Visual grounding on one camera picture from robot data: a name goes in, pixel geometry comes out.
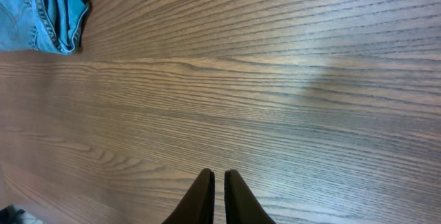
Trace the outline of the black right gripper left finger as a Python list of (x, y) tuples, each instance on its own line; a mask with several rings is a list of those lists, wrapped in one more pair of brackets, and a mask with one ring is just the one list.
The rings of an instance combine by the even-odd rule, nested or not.
[(203, 169), (163, 224), (212, 224), (214, 222), (215, 176)]

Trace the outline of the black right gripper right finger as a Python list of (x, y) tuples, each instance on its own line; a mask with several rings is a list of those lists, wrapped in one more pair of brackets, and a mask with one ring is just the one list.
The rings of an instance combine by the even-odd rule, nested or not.
[(237, 170), (225, 172), (224, 192), (227, 224), (275, 224)]

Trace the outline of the light blue denim jeans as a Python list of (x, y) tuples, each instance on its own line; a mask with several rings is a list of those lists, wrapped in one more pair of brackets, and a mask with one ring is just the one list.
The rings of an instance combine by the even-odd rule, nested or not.
[(89, 0), (1, 0), (1, 50), (72, 54)]

